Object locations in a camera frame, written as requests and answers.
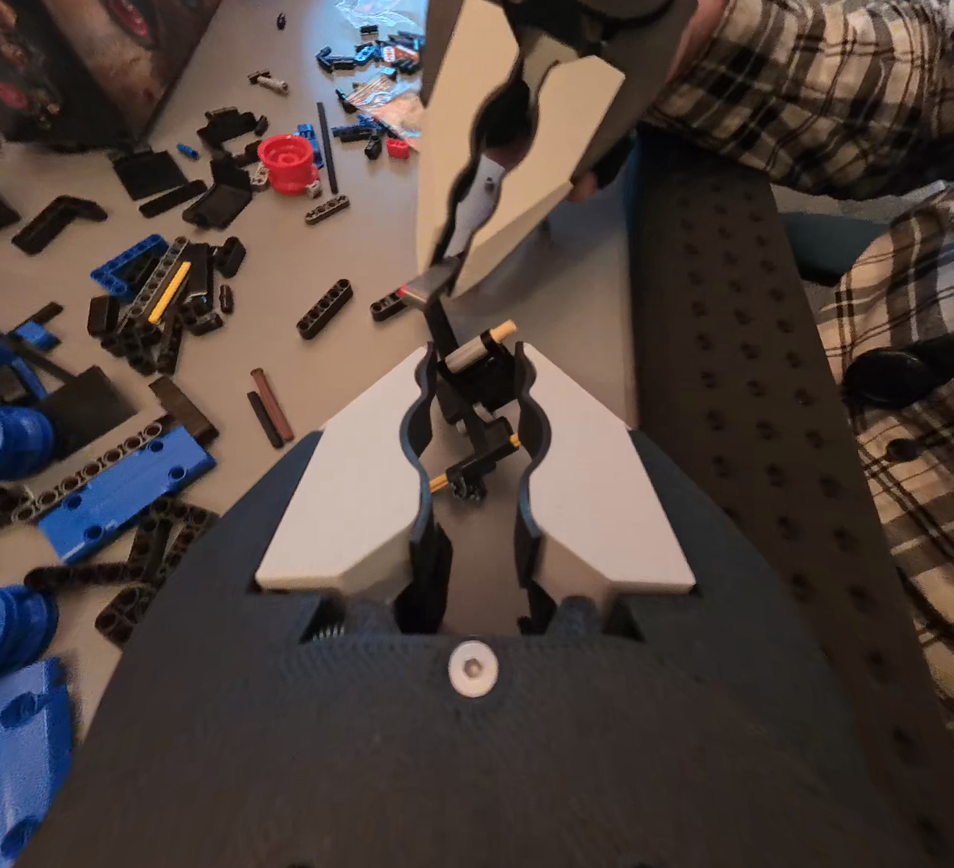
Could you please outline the yellow toy axle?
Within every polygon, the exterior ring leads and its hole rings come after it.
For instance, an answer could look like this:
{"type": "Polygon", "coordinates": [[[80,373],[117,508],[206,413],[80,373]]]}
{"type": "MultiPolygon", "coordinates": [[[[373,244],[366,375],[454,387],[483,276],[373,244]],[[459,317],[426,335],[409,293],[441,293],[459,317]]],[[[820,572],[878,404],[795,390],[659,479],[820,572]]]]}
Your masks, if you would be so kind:
{"type": "Polygon", "coordinates": [[[188,278],[191,267],[192,263],[190,261],[181,261],[175,266],[171,275],[163,280],[158,291],[158,296],[150,304],[148,309],[146,321],[149,323],[149,326],[156,326],[161,322],[163,315],[166,313],[171,302],[173,302],[180,286],[188,278]]]}

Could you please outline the black square toy panel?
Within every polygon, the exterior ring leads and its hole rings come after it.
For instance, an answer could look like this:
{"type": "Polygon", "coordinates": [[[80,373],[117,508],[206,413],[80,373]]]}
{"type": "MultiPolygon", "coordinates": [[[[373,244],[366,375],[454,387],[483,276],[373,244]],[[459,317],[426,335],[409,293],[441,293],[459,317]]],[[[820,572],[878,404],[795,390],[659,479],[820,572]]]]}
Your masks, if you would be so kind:
{"type": "Polygon", "coordinates": [[[144,150],[111,157],[111,165],[126,193],[138,202],[187,184],[188,177],[167,152],[144,150]]]}

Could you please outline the pile of black toy beams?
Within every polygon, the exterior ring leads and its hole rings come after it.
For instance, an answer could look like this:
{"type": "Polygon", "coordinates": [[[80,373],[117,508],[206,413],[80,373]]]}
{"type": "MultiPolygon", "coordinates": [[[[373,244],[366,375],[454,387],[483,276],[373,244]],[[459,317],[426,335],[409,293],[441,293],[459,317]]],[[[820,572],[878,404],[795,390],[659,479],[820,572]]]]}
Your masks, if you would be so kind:
{"type": "Polygon", "coordinates": [[[219,245],[186,237],[167,242],[170,247],[161,257],[140,259],[129,270],[134,284],[141,286],[133,302],[120,303],[99,286],[101,293],[89,301],[89,336],[145,377],[172,377],[185,337],[204,337],[224,327],[225,319],[235,310],[231,280],[246,257],[245,246],[237,237],[228,237],[219,245]],[[161,322],[149,326],[149,306],[163,280],[181,261],[192,263],[190,274],[161,322]]]}

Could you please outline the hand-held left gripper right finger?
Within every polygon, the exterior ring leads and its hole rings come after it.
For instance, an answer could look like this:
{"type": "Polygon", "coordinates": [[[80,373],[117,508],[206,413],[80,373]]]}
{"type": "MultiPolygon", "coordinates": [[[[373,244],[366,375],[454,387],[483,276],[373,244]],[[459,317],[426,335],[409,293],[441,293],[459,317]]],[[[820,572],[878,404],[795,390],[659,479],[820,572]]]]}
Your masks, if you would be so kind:
{"type": "Polygon", "coordinates": [[[518,482],[514,554],[543,633],[570,600],[605,623],[621,597],[686,595],[697,578],[625,421],[526,341],[514,350],[518,482]]]}

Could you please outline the person's right hand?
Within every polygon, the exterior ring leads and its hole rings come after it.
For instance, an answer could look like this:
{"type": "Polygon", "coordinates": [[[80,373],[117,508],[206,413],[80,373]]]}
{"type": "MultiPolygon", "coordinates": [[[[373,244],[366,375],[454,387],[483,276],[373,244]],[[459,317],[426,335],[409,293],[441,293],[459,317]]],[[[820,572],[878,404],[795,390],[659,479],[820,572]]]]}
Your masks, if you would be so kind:
{"type": "MultiPolygon", "coordinates": [[[[698,59],[698,56],[715,35],[729,0],[694,0],[695,11],[689,23],[683,29],[677,51],[669,64],[665,86],[669,86],[698,59]]],[[[598,167],[586,173],[575,183],[566,199],[572,203],[582,203],[610,185],[625,161],[630,157],[635,140],[625,137],[604,157],[598,167]]]]}

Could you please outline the red toy wheel hub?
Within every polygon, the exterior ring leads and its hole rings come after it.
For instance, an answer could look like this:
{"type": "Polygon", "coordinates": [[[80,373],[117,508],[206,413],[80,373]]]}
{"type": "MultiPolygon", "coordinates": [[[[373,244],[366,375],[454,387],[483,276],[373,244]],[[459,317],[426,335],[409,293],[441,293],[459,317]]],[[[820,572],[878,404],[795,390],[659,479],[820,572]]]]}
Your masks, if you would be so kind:
{"type": "Polygon", "coordinates": [[[271,188],[285,196],[302,196],[316,182],[319,168],[306,140],[296,134],[273,135],[257,147],[260,164],[267,170],[271,188]]]}

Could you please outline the black angled toy frame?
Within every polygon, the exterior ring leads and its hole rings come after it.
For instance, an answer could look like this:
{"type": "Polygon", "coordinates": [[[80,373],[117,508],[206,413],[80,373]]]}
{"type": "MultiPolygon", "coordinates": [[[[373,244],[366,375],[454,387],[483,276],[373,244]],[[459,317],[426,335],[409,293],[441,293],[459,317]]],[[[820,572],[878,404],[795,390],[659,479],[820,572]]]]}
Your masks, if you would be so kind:
{"type": "Polygon", "coordinates": [[[93,625],[114,647],[124,649],[187,551],[219,519],[196,504],[171,497],[157,499],[139,517],[126,560],[37,567],[26,575],[24,585],[50,596],[87,588],[120,588],[93,625]]]}

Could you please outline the blue and black brick cluster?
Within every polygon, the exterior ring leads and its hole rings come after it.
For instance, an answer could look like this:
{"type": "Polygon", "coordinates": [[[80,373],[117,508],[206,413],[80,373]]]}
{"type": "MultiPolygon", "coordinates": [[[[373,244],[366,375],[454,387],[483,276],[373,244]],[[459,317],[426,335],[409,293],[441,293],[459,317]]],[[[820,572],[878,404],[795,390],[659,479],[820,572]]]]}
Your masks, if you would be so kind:
{"type": "Polygon", "coordinates": [[[370,64],[381,66],[386,75],[415,75],[421,69],[426,39],[422,33],[399,29],[378,37],[375,25],[360,27],[361,41],[351,52],[335,52],[330,46],[315,54],[318,68],[325,73],[362,70],[370,64]]]}

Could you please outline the grey thin toy beam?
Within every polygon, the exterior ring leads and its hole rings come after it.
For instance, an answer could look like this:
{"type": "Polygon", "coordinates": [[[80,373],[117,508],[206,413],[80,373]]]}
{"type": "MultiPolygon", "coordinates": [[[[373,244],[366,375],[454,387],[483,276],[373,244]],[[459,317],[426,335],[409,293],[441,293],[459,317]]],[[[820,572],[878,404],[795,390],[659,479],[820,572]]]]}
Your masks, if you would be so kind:
{"type": "Polygon", "coordinates": [[[435,302],[448,296],[460,274],[462,262],[450,257],[429,267],[422,274],[400,286],[398,298],[409,308],[425,312],[435,302]]]}

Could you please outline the black dimpled mat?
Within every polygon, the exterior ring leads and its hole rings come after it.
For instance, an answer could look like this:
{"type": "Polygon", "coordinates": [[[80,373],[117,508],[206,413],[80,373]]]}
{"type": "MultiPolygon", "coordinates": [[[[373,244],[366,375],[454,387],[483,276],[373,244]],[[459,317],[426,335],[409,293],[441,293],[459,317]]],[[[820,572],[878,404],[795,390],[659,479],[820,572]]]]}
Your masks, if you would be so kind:
{"type": "Polygon", "coordinates": [[[639,165],[639,424],[781,576],[876,781],[952,866],[952,738],[769,181],[651,128],[639,165]]]}

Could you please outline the blue curved toy panel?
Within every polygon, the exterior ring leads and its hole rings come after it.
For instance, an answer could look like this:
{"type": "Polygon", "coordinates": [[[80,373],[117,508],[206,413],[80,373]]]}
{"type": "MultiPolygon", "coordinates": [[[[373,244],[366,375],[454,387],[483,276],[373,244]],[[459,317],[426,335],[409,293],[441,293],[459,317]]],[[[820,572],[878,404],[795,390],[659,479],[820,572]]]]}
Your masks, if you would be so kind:
{"type": "Polygon", "coordinates": [[[63,785],[73,714],[61,662],[35,662],[1,680],[1,865],[13,866],[63,785]]]}

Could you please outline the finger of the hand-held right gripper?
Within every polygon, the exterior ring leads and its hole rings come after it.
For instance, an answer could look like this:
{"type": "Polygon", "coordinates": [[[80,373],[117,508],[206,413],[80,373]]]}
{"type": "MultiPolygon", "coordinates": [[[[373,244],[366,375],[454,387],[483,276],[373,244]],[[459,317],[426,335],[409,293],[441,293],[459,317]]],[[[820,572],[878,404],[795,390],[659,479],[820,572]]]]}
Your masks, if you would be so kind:
{"type": "Polygon", "coordinates": [[[476,163],[476,128],[513,79],[519,58],[503,8],[463,0],[443,60],[424,100],[416,216],[417,269],[425,273],[455,216],[454,197],[476,163]]]}
{"type": "Polygon", "coordinates": [[[574,172],[624,80],[623,72],[595,55],[548,71],[537,97],[531,143],[501,179],[493,212],[471,236],[451,298],[489,275],[568,195],[574,172]]]}

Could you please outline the black toy brick assembly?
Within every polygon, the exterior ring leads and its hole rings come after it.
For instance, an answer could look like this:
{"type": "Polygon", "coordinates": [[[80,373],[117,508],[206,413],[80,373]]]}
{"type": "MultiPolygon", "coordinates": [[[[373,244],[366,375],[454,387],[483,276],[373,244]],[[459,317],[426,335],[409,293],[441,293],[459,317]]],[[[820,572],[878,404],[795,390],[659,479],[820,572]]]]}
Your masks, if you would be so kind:
{"type": "Polygon", "coordinates": [[[441,413],[471,444],[471,455],[434,479],[431,491],[448,488],[460,501],[482,504],[487,496],[486,477],[521,447],[510,421],[498,415],[516,398],[516,361],[506,340],[518,327],[507,319],[459,343],[441,301],[429,305],[423,314],[440,353],[437,400],[441,413]]]}

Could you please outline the clear plastic parts bag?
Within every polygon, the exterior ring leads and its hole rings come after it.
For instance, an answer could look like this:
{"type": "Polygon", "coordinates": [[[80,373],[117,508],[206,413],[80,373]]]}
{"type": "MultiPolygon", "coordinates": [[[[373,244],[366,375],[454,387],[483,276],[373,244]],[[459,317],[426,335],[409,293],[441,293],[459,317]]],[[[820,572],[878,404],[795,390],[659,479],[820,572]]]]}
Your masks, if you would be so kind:
{"type": "Polygon", "coordinates": [[[397,81],[379,74],[352,89],[347,104],[391,133],[415,145],[421,136],[423,104],[414,82],[397,81]]]}
{"type": "Polygon", "coordinates": [[[423,29],[424,0],[340,0],[336,9],[352,27],[423,29]]]}

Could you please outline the black connector cluster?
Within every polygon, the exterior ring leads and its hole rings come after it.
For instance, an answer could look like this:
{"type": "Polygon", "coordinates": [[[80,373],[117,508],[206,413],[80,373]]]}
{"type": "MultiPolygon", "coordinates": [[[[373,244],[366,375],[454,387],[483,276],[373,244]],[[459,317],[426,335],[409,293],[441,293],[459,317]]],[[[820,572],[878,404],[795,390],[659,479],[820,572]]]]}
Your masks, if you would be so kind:
{"type": "Polygon", "coordinates": [[[211,151],[222,151],[226,143],[244,135],[263,136],[270,121],[263,114],[221,108],[205,113],[206,123],[197,129],[197,137],[211,151]]]}

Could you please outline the short black toy beam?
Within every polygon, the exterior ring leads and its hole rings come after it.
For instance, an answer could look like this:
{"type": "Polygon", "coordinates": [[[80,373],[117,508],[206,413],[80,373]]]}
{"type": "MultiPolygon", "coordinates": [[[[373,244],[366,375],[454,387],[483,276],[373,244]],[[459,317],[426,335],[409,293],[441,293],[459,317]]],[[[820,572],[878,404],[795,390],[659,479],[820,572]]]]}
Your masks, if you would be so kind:
{"type": "Polygon", "coordinates": [[[353,288],[350,280],[339,279],[329,290],[298,320],[296,324],[299,336],[304,340],[314,339],[340,310],[352,300],[353,288]]]}

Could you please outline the black studded toy beam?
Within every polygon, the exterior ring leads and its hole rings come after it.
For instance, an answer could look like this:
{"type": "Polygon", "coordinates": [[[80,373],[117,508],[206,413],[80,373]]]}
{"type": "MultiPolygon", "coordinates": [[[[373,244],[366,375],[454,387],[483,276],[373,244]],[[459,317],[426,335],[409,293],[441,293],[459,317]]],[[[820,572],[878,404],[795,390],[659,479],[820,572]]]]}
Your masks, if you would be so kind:
{"type": "Polygon", "coordinates": [[[149,384],[149,389],[198,445],[211,445],[219,437],[219,430],[171,378],[159,376],[149,384]]]}

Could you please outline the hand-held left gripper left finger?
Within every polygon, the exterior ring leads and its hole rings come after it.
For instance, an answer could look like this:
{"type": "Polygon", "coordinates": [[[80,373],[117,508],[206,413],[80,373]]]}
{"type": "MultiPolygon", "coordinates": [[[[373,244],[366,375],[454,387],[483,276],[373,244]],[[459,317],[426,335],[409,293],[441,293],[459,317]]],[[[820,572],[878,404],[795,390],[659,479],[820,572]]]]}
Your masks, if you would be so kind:
{"type": "Polygon", "coordinates": [[[260,588],[373,599],[404,632],[440,629],[453,552],[421,461],[437,362],[429,342],[320,429],[256,570],[260,588]]]}

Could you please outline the toy truck set box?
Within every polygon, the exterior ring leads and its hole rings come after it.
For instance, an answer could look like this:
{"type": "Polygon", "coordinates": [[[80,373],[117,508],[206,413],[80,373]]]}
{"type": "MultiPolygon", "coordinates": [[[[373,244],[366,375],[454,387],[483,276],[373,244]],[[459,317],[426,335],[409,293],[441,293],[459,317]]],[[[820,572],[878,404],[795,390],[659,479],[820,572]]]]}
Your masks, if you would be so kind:
{"type": "Polygon", "coordinates": [[[2,138],[61,151],[148,135],[221,0],[1,0],[2,138]]]}

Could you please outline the thin black toy axle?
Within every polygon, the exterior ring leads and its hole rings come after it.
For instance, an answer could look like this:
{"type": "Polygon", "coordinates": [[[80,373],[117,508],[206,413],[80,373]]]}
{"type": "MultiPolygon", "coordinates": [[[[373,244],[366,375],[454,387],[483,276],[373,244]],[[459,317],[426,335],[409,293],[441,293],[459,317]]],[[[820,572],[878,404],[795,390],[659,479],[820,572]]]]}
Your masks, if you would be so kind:
{"type": "Polygon", "coordinates": [[[32,345],[21,337],[1,332],[1,344],[6,350],[10,351],[15,358],[29,362],[31,366],[53,377],[62,384],[71,381],[75,377],[73,373],[56,364],[54,361],[51,361],[40,351],[35,350],[32,345]]]}

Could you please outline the black and blue pin cluster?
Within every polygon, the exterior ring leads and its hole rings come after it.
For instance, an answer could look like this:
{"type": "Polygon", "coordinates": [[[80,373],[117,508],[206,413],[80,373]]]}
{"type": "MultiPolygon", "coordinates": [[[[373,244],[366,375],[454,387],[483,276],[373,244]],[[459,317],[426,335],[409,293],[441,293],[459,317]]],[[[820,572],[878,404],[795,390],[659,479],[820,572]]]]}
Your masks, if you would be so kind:
{"type": "Polygon", "coordinates": [[[370,161],[382,155],[389,139],[400,139],[388,124],[364,113],[358,114],[355,123],[332,127],[331,135],[341,143],[364,142],[364,155],[370,161]]]}

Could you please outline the grey studded toy beam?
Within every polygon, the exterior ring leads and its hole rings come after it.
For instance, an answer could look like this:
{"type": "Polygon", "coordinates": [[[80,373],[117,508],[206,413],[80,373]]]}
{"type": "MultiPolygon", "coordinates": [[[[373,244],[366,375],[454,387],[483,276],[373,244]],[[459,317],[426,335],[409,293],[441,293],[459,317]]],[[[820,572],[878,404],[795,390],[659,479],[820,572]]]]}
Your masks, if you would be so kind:
{"type": "Polygon", "coordinates": [[[172,420],[169,417],[153,421],[103,454],[87,460],[74,472],[38,493],[33,493],[23,484],[2,484],[1,528],[37,523],[59,505],[64,504],[67,498],[77,495],[96,477],[103,475],[126,457],[144,451],[148,445],[171,428],[172,420]]]}

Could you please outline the dark triangular toy panel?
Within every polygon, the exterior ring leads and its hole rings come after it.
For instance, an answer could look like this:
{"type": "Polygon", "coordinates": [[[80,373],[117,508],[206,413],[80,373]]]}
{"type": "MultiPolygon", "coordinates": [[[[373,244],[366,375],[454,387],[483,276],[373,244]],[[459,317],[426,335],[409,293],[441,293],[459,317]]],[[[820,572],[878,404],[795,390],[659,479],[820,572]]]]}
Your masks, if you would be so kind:
{"type": "Polygon", "coordinates": [[[54,431],[54,461],[63,460],[137,415],[135,404],[94,365],[36,406],[54,431]]]}

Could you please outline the blue flat toy panel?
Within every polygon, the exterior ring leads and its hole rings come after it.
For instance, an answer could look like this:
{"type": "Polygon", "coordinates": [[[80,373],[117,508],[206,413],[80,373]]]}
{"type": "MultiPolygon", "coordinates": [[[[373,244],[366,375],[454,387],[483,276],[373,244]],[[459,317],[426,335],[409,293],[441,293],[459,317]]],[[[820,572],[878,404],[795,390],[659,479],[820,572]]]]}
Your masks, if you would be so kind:
{"type": "Polygon", "coordinates": [[[64,564],[99,552],[156,500],[174,496],[217,466],[183,427],[150,440],[104,469],[39,520],[64,564]]]}

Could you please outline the black panel with tab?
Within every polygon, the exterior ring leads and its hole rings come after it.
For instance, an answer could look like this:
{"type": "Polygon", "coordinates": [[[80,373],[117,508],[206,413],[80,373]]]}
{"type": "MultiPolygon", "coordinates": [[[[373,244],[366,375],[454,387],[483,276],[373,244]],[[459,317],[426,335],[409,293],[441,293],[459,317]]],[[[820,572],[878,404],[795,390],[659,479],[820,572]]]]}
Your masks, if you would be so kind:
{"type": "Polygon", "coordinates": [[[252,202],[254,194],[248,171],[234,161],[214,160],[212,186],[182,213],[186,223],[207,230],[224,230],[252,202]]]}

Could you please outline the long dark toy axle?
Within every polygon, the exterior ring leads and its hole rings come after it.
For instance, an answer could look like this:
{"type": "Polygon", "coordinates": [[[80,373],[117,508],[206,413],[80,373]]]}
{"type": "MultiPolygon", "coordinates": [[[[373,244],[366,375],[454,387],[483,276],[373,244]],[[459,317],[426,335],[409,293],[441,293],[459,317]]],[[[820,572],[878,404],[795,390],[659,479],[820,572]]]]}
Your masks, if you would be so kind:
{"type": "Polygon", "coordinates": [[[337,177],[337,171],[335,166],[335,161],[333,158],[333,148],[331,142],[331,134],[327,121],[327,114],[325,105],[322,101],[316,101],[316,109],[318,114],[318,123],[319,130],[321,135],[321,145],[323,147],[323,158],[325,171],[327,176],[327,181],[329,184],[329,190],[332,195],[338,195],[340,193],[340,187],[337,177]]]}

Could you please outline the blue angled toy beam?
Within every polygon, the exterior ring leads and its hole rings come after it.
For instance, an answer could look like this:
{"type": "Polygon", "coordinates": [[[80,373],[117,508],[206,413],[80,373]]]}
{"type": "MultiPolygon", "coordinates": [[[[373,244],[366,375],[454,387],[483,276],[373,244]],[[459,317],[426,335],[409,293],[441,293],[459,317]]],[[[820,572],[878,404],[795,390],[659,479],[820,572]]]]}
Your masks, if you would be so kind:
{"type": "Polygon", "coordinates": [[[169,243],[161,235],[150,235],[94,268],[89,277],[109,296],[118,299],[120,303],[129,304],[141,288],[134,284],[133,274],[129,270],[140,259],[161,257],[169,247],[169,243]]]}

